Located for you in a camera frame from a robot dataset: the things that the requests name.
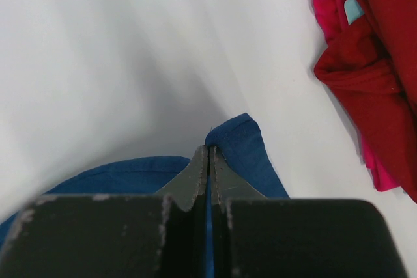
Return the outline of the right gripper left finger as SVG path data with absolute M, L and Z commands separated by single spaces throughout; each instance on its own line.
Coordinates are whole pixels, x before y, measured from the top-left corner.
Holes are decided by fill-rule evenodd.
M 209 151 L 156 193 L 43 195 L 16 217 L 2 277 L 204 277 Z

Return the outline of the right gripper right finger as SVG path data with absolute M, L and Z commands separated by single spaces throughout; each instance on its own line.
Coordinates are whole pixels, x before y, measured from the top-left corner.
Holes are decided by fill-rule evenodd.
M 216 277 L 406 277 L 381 213 L 358 199 L 268 198 L 211 148 Z

